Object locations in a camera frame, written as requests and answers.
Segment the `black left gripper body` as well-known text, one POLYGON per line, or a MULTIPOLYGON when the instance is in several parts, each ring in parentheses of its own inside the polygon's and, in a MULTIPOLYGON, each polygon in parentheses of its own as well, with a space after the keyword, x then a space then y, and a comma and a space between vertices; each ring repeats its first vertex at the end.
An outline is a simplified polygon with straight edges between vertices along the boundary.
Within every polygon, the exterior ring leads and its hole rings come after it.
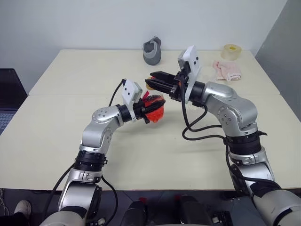
POLYGON ((135 102, 133 104, 133 110, 135 113, 135 118, 137 120, 144 119, 144 122, 146 124, 150 123, 150 120, 148 119, 148 116, 147 116, 147 114, 150 113, 150 109, 149 109, 149 107, 145 106, 145 103, 143 102, 143 100, 141 98, 139 99, 138 102, 135 102))

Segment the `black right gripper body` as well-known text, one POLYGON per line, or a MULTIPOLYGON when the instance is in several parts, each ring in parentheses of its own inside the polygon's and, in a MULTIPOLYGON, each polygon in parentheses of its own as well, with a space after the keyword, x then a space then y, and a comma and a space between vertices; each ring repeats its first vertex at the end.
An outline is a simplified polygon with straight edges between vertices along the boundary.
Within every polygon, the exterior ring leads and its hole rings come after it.
POLYGON ((171 84, 172 88, 169 91, 169 96, 172 100, 182 101, 182 93, 185 93, 188 86, 190 66, 189 64, 184 64, 180 71, 172 76, 171 84))

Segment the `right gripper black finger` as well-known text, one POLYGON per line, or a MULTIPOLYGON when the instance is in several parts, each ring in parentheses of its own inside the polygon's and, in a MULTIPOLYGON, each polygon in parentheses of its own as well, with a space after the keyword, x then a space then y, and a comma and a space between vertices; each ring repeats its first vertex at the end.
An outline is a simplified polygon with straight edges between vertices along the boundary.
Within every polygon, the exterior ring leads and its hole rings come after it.
POLYGON ((174 86, 172 83, 158 79, 146 79, 145 82, 149 88, 163 93, 169 93, 174 86))
POLYGON ((150 73, 150 76, 162 81, 173 81, 175 78, 175 75, 163 71, 152 72, 150 73))

